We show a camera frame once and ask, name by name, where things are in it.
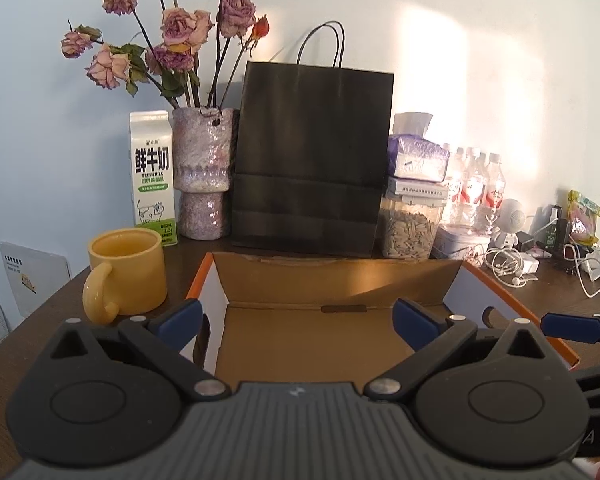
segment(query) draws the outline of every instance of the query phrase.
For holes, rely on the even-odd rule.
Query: snack bag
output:
[[[571,190],[568,195],[567,220],[571,221],[571,238],[576,243],[591,247],[596,238],[596,221],[600,216],[600,206],[582,193]]]

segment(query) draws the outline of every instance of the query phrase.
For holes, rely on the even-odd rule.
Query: glittery vase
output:
[[[194,240],[227,236],[229,188],[238,132],[238,110],[173,111],[173,184],[182,192],[178,232]]]
[[[173,185],[184,193],[229,191],[238,110],[173,111]]]
[[[183,193],[178,234],[193,240],[218,240],[230,230],[228,193]]]

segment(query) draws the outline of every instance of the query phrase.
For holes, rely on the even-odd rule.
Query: white charger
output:
[[[522,274],[535,274],[538,270],[538,260],[526,253],[520,253],[522,260]]]

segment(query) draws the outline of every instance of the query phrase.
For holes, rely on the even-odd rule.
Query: plastic container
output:
[[[387,258],[428,258],[446,195],[440,184],[390,178],[380,205],[382,254]]]
[[[463,227],[441,225],[433,241],[431,256],[439,260],[465,260],[480,267],[489,241],[489,236],[469,235]]]

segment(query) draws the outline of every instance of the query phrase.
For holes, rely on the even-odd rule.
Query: sunlight on wall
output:
[[[398,14],[397,45],[394,112],[433,114],[434,142],[500,153],[524,201],[542,150],[542,60],[519,38],[413,6]]]
[[[510,181],[538,175],[544,107],[544,64],[517,38],[469,34],[469,143],[503,156]]]
[[[398,13],[394,112],[428,112],[427,139],[464,139],[468,38],[458,22],[432,10]]]

